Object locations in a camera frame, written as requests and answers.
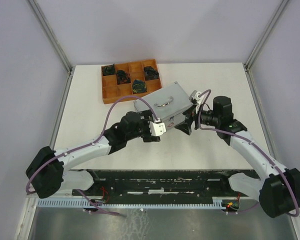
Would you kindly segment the grey metal first aid box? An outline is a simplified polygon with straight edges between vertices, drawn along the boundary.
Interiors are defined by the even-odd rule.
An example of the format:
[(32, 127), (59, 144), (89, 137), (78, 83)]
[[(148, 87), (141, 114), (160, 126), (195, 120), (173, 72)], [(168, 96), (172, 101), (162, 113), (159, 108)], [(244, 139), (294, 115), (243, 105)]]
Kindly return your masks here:
[(146, 101), (148, 105), (139, 99), (134, 100), (135, 110), (141, 112), (152, 107), (156, 116), (164, 122), (166, 131), (182, 123), (186, 117), (186, 110), (194, 106), (189, 100), (189, 95), (178, 82), (156, 90), (144, 96), (142, 99)]

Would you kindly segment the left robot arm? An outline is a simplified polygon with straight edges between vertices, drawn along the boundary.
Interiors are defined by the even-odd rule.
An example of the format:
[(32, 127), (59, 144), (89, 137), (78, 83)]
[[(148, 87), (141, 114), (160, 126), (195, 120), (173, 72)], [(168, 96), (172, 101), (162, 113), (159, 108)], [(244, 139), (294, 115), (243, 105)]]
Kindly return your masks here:
[(83, 145), (53, 150), (41, 148), (26, 169), (29, 181), (28, 194), (37, 194), (40, 199), (49, 198), (61, 190), (82, 190), (96, 195), (101, 183), (87, 171), (73, 168), (89, 160), (113, 154), (125, 148), (127, 142), (142, 138), (145, 143), (159, 142), (166, 133), (165, 124), (155, 120), (149, 111), (128, 112), (120, 122), (113, 124), (98, 137)]

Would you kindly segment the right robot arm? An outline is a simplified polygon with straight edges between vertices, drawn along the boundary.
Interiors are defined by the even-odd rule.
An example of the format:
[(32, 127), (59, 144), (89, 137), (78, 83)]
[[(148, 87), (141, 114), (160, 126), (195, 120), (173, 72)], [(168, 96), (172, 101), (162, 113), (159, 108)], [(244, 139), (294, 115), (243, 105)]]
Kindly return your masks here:
[(256, 200), (271, 218), (283, 214), (298, 217), (300, 214), (300, 171), (289, 169), (266, 153), (254, 140), (247, 127), (234, 118), (231, 99), (217, 96), (213, 108), (203, 110), (207, 96), (195, 93), (190, 96), (191, 107), (187, 109), (185, 121), (180, 129), (191, 133), (195, 129), (216, 132), (228, 146), (236, 150), (257, 173), (258, 178), (235, 173), (219, 183), (221, 193), (226, 196), (242, 193)]

